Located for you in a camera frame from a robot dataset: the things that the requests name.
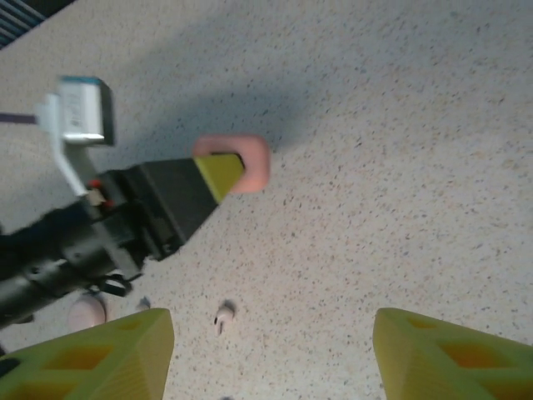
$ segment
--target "pink object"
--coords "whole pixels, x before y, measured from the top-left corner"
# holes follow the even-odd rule
[[[232,193],[254,193],[262,190],[270,179],[270,149],[265,139],[258,135],[206,135],[194,144],[194,157],[214,153],[236,153],[244,164],[244,174],[235,184]]]
[[[68,312],[68,326],[73,332],[96,327],[107,321],[106,310],[96,297],[84,294]]]

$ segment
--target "speckled floor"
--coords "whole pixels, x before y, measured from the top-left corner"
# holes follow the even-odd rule
[[[384,399],[380,307],[533,343],[531,7],[79,0],[0,52],[0,110],[31,111],[60,73],[103,78],[119,143],[92,152],[102,170],[202,133],[267,138],[268,189],[228,198],[110,313],[172,310],[167,399]],[[7,230],[72,201],[34,127],[0,126],[0,168]],[[66,333],[73,299],[0,341]]]

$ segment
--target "yellow 3d printed part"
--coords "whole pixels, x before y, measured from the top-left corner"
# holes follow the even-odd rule
[[[531,400],[533,347],[395,308],[374,351],[388,400]]]
[[[151,309],[0,359],[2,400],[152,400],[163,396],[174,348],[168,310]]]
[[[235,154],[194,157],[193,159],[213,198],[219,204],[244,173],[242,162]]]

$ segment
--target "pink ring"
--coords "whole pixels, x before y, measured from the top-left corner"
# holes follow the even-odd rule
[[[261,136],[206,135],[200,137],[192,149],[193,157],[209,156],[213,153],[236,153],[244,164],[244,174],[232,188],[232,193],[254,193],[261,191],[270,179],[270,149]]]

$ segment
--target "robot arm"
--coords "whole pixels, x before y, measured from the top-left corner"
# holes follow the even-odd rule
[[[145,260],[174,254],[246,175],[243,155],[219,154],[217,145],[217,155],[97,173],[87,148],[114,144],[109,89],[66,77],[58,93],[39,106],[37,122],[78,200],[0,236],[0,329],[78,288],[125,296]],[[255,143],[268,169],[266,144]]]

